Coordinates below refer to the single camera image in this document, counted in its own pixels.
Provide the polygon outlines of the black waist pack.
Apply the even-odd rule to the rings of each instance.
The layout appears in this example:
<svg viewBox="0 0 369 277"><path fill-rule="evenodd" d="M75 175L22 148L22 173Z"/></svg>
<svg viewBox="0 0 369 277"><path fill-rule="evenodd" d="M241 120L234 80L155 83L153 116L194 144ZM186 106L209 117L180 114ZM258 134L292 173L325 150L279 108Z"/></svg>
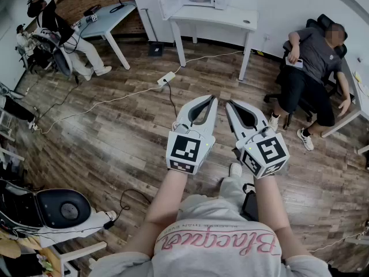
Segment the black waist pack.
<svg viewBox="0 0 369 277"><path fill-rule="evenodd" d="M257 195L254 190L250 189L254 187L253 184L246 183L243 185L243 192L246 194L245 200L240 212L240 215L249 221L258 222L258 207L257 207Z"/></svg>

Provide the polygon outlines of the blue-grey table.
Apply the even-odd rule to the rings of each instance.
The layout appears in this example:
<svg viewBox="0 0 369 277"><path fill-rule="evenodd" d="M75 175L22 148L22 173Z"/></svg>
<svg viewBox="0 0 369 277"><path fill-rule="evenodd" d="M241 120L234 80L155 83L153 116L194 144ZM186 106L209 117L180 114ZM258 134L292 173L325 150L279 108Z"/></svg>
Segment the blue-grey table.
<svg viewBox="0 0 369 277"><path fill-rule="evenodd" d="M123 8L111 13L110 11L117 6L119 6L119 4L100 8L96 13L97 20L92 23L87 23L86 18L83 17L81 19L81 25L77 33L79 33L84 39L101 36L104 40L109 42L110 46L112 47L123 67L126 70L129 70L130 65L121 52L115 39L113 38L111 31L133 10L135 10L137 6L134 1L128 1L127 3L124 3Z"/></svg>

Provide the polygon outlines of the white cloth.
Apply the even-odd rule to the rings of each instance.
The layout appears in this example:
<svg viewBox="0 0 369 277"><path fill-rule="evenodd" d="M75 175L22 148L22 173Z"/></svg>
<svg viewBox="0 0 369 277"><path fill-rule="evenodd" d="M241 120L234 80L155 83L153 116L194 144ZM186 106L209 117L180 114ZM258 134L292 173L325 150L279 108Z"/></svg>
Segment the white cloth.
<svg viewBox="0 0 369 277"><path fill-rule="evenodd" d="M75 227L65 229L43 227L35 235L40 238L40 246L46 248L70 239L85 238L99 231L106 223L112 222L116 218L117 213L115 211L95 212L85 222Z"/></svg>

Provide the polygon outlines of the person's left forearm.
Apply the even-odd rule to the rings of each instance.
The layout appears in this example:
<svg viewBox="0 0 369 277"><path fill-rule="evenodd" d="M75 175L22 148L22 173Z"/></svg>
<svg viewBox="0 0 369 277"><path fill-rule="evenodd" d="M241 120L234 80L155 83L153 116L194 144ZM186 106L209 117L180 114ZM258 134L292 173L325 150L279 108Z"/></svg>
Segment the person's left forearm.
<svg viewBox="0 0 369 277"><path fill-rule="evenodd" d="M162 231L176 221L187 179L187 173L168 170L146 213L145 224L156 226Z"/></svg>

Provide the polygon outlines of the person's right forearm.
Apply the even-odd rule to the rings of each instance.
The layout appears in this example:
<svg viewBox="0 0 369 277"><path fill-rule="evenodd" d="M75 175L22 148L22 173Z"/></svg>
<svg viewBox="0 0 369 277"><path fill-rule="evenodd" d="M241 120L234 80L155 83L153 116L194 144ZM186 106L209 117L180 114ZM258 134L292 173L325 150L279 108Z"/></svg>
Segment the person's right forearm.
<svg viewBox="0 0 369 277"><path fill-rule="evenodd" d="M273 175L254 179L259 221L273 231L290 228L288 215Z"/></svg>

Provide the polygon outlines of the white phone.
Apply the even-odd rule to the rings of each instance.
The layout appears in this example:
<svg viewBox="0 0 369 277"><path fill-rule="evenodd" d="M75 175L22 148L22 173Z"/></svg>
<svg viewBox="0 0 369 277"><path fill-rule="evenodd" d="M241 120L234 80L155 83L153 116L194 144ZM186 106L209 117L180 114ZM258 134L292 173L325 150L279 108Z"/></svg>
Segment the white phone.
<svg viewBox="0 0 369 277"><path fill-rule="evenodd" d="M285 57L285 64L288 66L293 66L298 69L303 69L303 60L298 59L295 63L291 63L288 59L288 57Z"/></svg>

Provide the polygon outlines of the person's grey sweatshirt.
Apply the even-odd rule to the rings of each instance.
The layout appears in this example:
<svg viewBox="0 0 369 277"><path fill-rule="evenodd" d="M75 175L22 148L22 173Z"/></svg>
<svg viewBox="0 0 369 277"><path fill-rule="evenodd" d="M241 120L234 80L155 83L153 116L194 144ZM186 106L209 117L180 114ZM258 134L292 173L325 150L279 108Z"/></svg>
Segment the person's grey sweatshirt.
<svg viewBox="0 0 369 277"><path fill-rule="evenodd" d="M158 236L153 257L138 252L98 259L88 277L331 277L313 256L282 261L275 233L247 221L223 199L183 211Z"/></svg>

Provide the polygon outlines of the black office chair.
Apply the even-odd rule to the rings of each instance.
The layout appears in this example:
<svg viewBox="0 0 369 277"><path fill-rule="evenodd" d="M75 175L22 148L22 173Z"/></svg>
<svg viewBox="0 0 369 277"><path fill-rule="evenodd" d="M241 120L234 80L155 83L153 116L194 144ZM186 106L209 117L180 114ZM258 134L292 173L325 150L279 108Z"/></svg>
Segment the black office chair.
<svg viewBox="0 0 369 277"><path fill-rule="evenodd" d="M309 19L307 21L307 24L306 24L306 28L309 28L309 27L314 27L315 29L317 29L319 31L319 33L321 33L322 35L325 34L325 31L326 29L328 28L328 26L332 23L335 23L333 22L330 18L328 18L326 15L322 14L318 17L317 20L312 20L312 19ZM288 56L289 52L291 51L292 47L291 47L291 44L289 43L289 40L285 42L284 46L283 46L284 50L285 50L285 54L284 54L284 58L283 58L283 61L281 62L281 65L280 65L280 74L277 76L277 80L276 82L278 84L281 85L281 82L283 80L283 69L284 67L286 66L285 64L285 57ZM337 53L337 55L341 58L341 60L343 59L343 57L346 55L347 53L347 48L346 46L343 44L342 46L338 46L335 48L335 51ZM337 80L337 76L334 72L331 72L329 73L327 76L325 76L323 78L323 83L324 83L324 87L327 91L327 94L329 96L329 98L334 95L336 92L340 92L342 94L342 89L341 89L341 86ZM268 94L265 96L264 98L264 101L265 102L268 102L271 98L275 98L275 99L278 99L278 97L281 95L281 93L279 94ZM312 120L312 116L314 114L317 114L316 112L316 109L311 105L311 103L306 100L305 98L301 98L298 102L298 106L297 107L300 107L302 108L307 114L308 114L308 118L307 120L308 121L311 121ZM293 116L293 113L291 114L288 114L286 116L286 123L284 124L283 128L284 129L288 129L288 127L290 126L291 124L291 119L292 119L292 116Z"/></svg>

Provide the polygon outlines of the person's white shoe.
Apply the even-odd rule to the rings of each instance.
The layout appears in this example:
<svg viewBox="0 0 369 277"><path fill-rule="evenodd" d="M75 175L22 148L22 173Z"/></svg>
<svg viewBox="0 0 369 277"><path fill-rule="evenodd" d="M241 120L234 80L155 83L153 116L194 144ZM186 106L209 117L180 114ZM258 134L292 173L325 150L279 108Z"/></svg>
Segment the person's white shoe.
<svg viewBox="0 0 369 277"><path fill-rule="evenodd" d="M230 177L238 177L242 176L243 170L242 166L238 163L232 163L229 168L229 176Z"/></svg>

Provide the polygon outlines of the black floor box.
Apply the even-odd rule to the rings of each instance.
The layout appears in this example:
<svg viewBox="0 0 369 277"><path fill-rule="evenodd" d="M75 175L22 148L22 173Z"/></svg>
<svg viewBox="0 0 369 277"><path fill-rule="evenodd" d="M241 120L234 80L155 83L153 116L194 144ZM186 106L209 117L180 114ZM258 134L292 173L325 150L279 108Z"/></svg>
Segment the black floor box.
<svg viewBox="0 0 369 277"><path fill-rule="evenodd" d="M164 51L164 43L162 42L150 42L148 56L149 57L162 57Z"/></svg>

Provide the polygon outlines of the grey office chair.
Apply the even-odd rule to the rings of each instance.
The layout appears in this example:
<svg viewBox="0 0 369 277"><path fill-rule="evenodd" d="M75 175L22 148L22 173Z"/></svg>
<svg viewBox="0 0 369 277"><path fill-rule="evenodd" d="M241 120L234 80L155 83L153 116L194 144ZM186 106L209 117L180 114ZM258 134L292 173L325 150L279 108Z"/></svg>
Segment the grey office chair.
<svg viewBox="0 0 369 277"><path fill-rule="evenodd" d="M41 48L52 57L52 63L56 64L59 72L67 78L73 74L71 60L60 45L61 37L47 28L38 28L32 37L40 44Z"/></svg>

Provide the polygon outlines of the white stool frame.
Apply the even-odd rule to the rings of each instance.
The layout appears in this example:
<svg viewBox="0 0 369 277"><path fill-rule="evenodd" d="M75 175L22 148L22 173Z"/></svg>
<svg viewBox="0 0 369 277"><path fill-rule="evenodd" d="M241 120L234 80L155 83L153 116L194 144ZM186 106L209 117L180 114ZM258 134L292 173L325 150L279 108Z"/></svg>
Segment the white stool frame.
<svg viewBox="0 0 369 277"><path fill-rule="evenodd" d="M60 266L61 270L61 277L67 277L67 273L65 272L65 265L67 263L88 256L92 253L97 252L98 250L105 249L106 247L107 243L105 241L101 241L97 244L90 245L82 249L77 249L68 253L61 253L55 245L51 246L50 250L57 258L57 263Z"/></svg>

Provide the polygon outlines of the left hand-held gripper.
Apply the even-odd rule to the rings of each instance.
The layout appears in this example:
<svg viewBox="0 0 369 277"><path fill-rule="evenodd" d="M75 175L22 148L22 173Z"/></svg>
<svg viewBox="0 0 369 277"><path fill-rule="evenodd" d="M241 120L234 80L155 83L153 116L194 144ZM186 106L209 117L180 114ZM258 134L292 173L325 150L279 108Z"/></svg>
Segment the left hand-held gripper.
<svg viewBox="0 0 369 277"><path fill-rule="evenodd" d="M169 169L197 173L216 141L213 131L217 107L215 96L198 97L182 106L168 135L165 158ZM197 121L203 110L205 115Z"/></svg>

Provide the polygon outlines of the yellow cloth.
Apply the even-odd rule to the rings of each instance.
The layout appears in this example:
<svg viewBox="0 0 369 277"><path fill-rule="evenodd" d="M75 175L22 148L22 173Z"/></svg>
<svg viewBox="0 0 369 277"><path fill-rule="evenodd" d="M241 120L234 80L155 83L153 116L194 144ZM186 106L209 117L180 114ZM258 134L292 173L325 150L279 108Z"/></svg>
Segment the yellow cloth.
<svg viewBox="0 0 369 277"><path fill-rule="evenodd" d="M0 273L9 277L61 277L61 266L40 238L20 238L0 229Z"/></svg>

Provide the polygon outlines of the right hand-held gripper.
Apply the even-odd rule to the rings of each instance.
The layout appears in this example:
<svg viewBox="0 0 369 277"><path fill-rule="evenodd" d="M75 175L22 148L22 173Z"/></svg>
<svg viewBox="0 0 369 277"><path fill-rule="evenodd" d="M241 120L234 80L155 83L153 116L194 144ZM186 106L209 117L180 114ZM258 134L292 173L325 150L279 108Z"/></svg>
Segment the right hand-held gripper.
<svg viewBox="0 0 369 277"><path fill-rule="evenodd" d="M229 100L225 108L231 132L238 139L240 162L256 179L279 171L290 157L281 133L268 126L263 112L249 103ZM257 133L246 137L246 132Z"/></svg>

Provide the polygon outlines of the person's grey trousers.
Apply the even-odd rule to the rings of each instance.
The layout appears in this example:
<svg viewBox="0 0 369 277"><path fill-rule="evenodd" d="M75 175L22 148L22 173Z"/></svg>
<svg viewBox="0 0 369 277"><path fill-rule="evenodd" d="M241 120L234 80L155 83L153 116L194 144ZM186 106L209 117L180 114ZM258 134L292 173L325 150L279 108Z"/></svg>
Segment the person's grey trousers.
<svg viewBox="0 0 369 277"><path fill-rule="evenodd" d="M221 182L219 198L229 202L237 212L241 211L246 198L243 191L245 183L246 180L236 176L225 177Z"/></svg>

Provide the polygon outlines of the white table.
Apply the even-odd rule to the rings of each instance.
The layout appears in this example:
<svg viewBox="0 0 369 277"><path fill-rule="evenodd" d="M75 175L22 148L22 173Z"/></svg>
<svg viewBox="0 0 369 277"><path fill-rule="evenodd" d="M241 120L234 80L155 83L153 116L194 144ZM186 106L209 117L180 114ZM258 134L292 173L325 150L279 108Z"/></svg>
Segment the white table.
<svg viewBox="0 0 369 277"><path fill-rule="evenodd" d="M189 21L194 27L199 23L214 24L216 26L239 28L245 32L243 60L240 67L238 81L245 83L246 69L251 53L254 34L257 30L257 11L243 10L232 6L225 10L204 6L182 6L168 21L176 43L176 49L181 67L185 67L188 61L185 59L179 21Z"/></svg>

